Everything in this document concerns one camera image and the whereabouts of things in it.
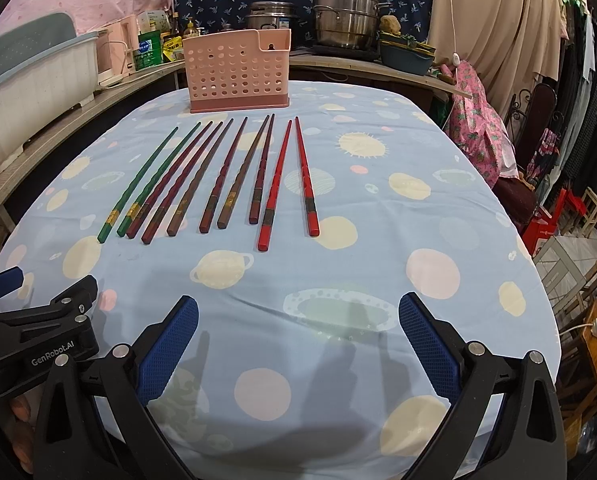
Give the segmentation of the person's left hand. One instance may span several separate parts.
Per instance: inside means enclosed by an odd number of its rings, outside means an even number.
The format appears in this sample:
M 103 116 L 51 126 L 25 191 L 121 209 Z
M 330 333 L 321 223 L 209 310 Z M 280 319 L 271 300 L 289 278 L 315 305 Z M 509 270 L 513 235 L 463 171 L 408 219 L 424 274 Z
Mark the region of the person's left hand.
M 10 407 L 15 420 L 12 437 L 13 452 L 20 461 L 23 470 L 28 474 L 32 474 L 34 472 L 34 428 L 30 423 L 32 409 L 26 396 L 14 398 L 10 403 Z

